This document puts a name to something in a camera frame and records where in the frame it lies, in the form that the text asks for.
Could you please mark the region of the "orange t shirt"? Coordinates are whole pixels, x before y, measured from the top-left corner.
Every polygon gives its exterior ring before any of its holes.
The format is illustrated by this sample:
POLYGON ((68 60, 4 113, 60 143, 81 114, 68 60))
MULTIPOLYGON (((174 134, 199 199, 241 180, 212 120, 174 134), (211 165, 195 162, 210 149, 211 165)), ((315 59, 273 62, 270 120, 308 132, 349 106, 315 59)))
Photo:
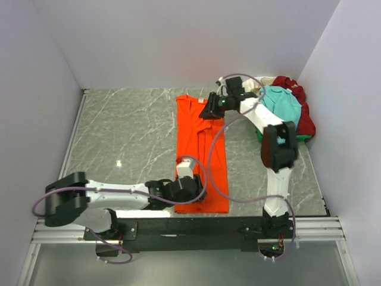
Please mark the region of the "orange t shirt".
POLYGON ((207 183, 206 197, 202 202, 176 205, 176 213, 219 213, 229 212, 229 200, 220 194, 229 193, 227 162, 224 135, 216 141, 210 160, 208 153, 217 132, 223 127, 224 120, 204 120, 199 114, 206 105, 206 100, 189 95, 176 97, 177 104, 177 152, 176 156, 190 155, 197 158, 203 166, 210 165, 214 180, 207 183))

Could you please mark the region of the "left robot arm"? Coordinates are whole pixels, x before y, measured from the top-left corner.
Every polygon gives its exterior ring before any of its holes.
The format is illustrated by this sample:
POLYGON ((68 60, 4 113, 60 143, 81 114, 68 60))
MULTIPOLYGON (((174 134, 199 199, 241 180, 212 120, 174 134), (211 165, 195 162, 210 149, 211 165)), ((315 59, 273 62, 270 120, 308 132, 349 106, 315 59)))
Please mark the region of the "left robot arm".
POLYGON ((117 208, 164 210, 201 202, 206 196, 199 175, 121 185, 87 179, 84 172, 74 172, 48 185, 45 193, 47 227, 73 223, 98 234, 117 231, 117 208))

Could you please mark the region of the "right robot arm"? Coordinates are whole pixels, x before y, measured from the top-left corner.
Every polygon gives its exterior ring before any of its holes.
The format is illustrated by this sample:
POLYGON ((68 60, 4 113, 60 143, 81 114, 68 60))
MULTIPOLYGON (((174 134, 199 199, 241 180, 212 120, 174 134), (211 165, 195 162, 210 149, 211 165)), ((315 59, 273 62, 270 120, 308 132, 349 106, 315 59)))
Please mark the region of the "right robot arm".
POLYGON ((295 229, 292 224, 295 215, 288 200, 289 180, 298 158, 295 125, 280 119, 264 106, 265 87, 260 88, 259 95, 246 91, 243 76, 236 73, 220 77, 218 90, 210 93, 199 118, 222 119, 227 111, 234 110, 262 134, 260 156, 267 169, 267 195, 263 198, 263 216, 256 233, 264 238, 278 237, 295 229))

